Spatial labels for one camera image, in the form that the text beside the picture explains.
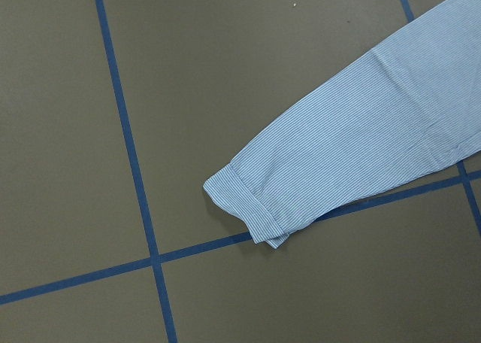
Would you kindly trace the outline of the light blue striped shirt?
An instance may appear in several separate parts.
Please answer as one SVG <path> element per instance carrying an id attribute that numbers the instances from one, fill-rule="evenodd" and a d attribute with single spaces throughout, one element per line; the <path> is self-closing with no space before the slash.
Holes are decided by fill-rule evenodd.
<path id="1" fill-rule="evenodd" d="M 204 183 L 279 247 L 350 202 L 480 150 L 480 0 L 446 0 L 296 102 Z"/>

